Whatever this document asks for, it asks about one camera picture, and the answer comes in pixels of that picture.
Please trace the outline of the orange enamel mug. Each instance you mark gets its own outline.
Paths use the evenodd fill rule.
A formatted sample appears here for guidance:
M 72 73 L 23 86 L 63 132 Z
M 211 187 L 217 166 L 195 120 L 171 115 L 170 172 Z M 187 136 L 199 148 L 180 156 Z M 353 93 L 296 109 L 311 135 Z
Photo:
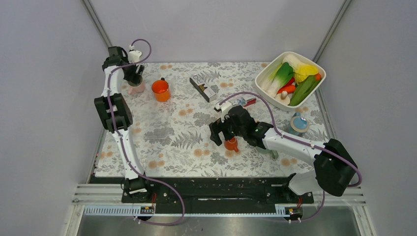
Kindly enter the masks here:
M 171 97 L 170 87 L 165 78 L 155 81 L 151 86 L 151 90 L 158 102 L 167 102 Z

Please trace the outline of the pink mug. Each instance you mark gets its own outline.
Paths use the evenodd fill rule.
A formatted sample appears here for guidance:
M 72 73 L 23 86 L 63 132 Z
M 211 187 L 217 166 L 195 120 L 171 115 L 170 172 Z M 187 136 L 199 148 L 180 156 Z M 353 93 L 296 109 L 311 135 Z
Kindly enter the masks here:
M 144 82 L 141 82 L 138 85 L 129 84 L 128 94 L 134 95 L 137 93 L 141 93 L 145 90 L 145 88 L 146 88 L 146 84 Z

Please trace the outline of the green ceramic mug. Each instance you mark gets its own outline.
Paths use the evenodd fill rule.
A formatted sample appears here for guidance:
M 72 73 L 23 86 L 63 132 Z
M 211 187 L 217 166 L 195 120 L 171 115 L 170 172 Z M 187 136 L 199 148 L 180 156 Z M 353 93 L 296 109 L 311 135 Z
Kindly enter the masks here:
M 263 149 L 261 147 L 256 147 L 256 150 L 260 154 L 269 155 L 273 160 L 276 160 L 279 157 L 279 154 L 276 150 Z

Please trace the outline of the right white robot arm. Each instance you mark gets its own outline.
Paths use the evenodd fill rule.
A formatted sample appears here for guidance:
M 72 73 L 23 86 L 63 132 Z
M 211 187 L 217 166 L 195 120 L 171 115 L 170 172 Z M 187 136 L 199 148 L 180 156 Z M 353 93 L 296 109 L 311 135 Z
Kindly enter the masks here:
M 336 139 L 316 142 L 281 131 L 272 124 L 255 121 L 242 106 L 226 103 L 215 105 L 221 117 L 210 123 L 210 139 L 217 146 L 234 137 L 243 138 L 249 145 L 264 150 L 275 150 L 295 157 L 311 166 L 313 170 L 292 174 L 284 182 L 282 196 L 293 203 L 307 192 L 323 190 L 340 197 L 350 186 L 357 173 L 357 165 L 344 146 Z

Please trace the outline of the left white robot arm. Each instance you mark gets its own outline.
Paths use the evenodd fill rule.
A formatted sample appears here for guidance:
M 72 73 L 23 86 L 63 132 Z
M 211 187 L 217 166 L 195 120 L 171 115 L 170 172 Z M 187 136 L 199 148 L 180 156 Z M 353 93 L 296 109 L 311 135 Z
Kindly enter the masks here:
M 139 56 L 137 50 L 126 52 L 119 46 L 108 48 L 108 57 L 102 65 L 105 86 L 94 105 L 105 130 L 114 138 L 124 167 L 124 193 L 134 195 L 140 202 L 152 197 L 152 188 L 146 185 L 145 171 L 140 164 L 132 138 L 133 115 L 122 95 L 122 83 L 132 87 L 142 87 L 143 65 L 137 65 L 132 58 Z

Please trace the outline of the small orange cup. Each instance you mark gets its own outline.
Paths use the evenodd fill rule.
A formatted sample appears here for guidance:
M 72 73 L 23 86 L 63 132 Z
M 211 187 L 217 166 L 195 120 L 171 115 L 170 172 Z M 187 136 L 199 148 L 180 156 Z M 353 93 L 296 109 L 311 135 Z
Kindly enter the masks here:
M 234 152 L 239 152 L 238 141 L 237 141 L 236 137 L 233 137 L 230 140 L 225 141 L 224 142 L 224 147 L 227 150 L 234 151 Z

